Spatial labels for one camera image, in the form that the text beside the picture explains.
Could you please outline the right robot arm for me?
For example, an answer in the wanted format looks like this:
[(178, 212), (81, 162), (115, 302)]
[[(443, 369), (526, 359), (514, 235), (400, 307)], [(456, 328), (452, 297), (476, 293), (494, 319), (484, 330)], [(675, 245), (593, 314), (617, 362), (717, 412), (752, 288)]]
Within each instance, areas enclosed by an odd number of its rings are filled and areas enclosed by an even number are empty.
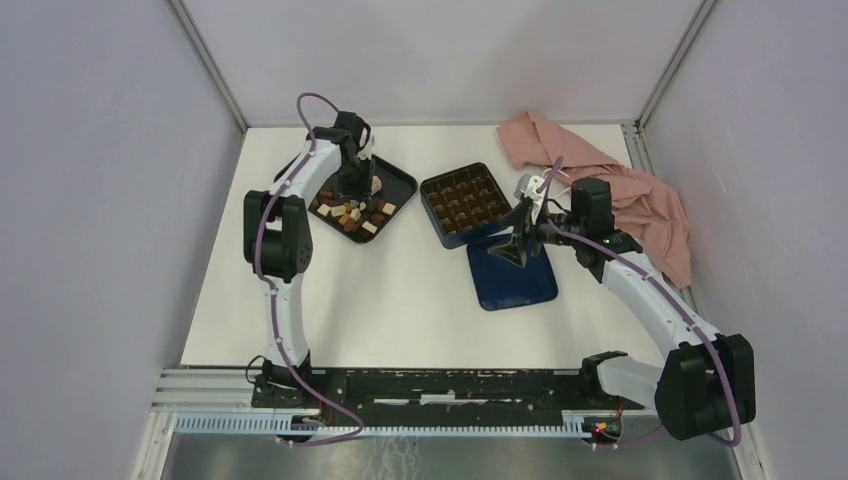
[(629, 309), (663, 358), (660, 367), (620, 351), (584, 359), (580, 400), (602, 408), (615, 397), (654, 411), (673, 438), (708, 435), (727, 447), (742, 440), (756, 416), (755, 362), (749, 341), (725, 335), (701, 318), (653, 267), (639, 242), (615, 225), (608, 182), (582, 178), (571, 186), (571, 206), (550, 212), (551, 181), (525, 175), (518, 204), (500, 222), (510, 236), (489, 254), (518, 267), (543, 246), (567, 246), (578, 263)]

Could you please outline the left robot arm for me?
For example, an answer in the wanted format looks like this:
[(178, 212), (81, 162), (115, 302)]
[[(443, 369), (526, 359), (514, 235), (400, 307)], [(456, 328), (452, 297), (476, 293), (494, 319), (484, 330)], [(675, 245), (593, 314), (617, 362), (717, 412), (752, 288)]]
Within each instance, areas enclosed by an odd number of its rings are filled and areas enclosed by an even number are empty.
[(369, 205), (372, 147), (370, 125), (354, 112), (340, 111), (332, 126), (309, 130), (304, 150), (268, 190), (251, 190), (244, 199), (245, 258), (265, 283), (269, 299), (270, 339), (262, 376), (276, 384), (276, 394), (290, 407), (306, 405), (314, 394), (302, 312), (303, 274), (313, 253), (308, 206), (331, 176), (343, 213)]

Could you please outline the blue chocolate box with insert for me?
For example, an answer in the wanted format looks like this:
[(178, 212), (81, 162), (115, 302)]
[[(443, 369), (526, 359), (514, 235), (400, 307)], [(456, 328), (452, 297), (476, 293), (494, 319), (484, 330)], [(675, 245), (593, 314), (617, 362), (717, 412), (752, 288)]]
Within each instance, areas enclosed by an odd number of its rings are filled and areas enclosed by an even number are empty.
[(512, 206), (486, 164), (475, 162), (423, 180), (421, 201), (446, 249), (494, 235)]

